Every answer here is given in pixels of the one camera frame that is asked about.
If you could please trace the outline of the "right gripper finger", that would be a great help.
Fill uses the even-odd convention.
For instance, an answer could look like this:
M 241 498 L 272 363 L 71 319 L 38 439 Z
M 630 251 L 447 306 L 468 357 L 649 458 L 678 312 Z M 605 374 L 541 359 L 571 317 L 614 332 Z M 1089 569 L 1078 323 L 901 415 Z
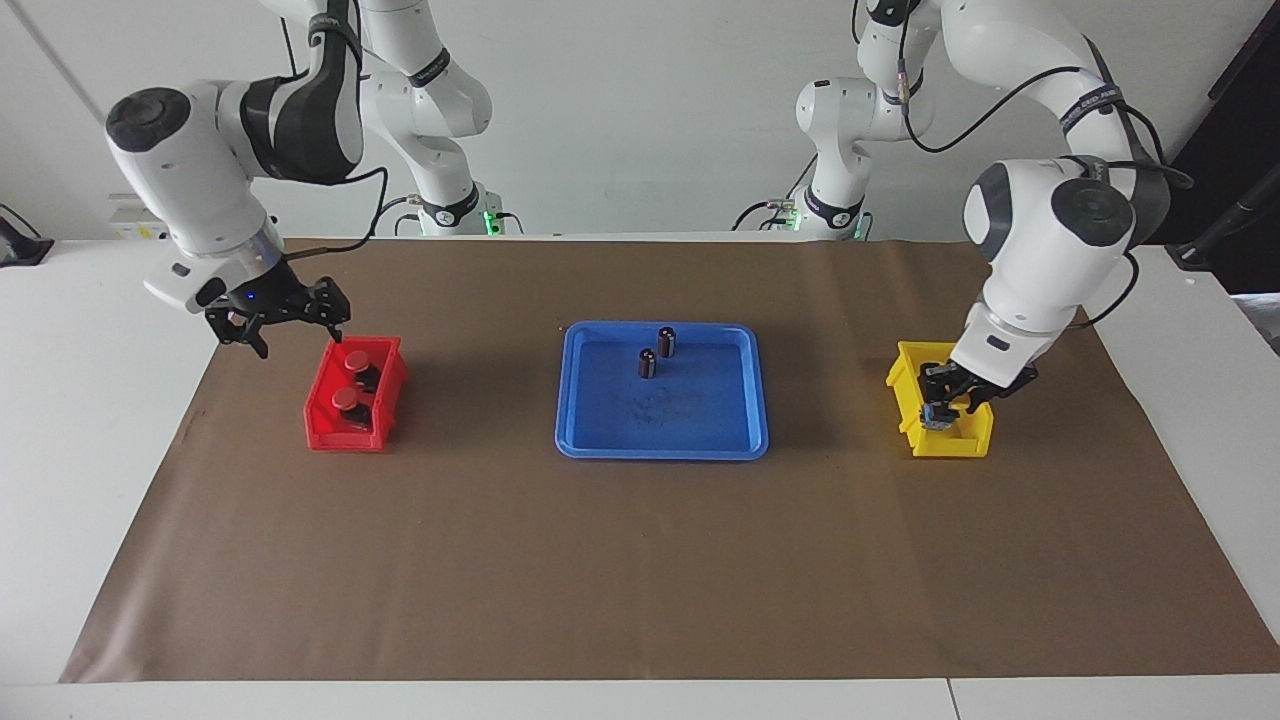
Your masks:
M 266 315 L 244 313 L 236 307 L 209 307 L 204 313 L 206 323 L 221 345 L 246 345 L 262 360 L 269 347 L 261 336 Z
M 305 290 L 303 320 L 321 325 L 329 334 L 343 334 L 343 325 L 352 318 L 351 304 L 337 281 L 321 277 Z

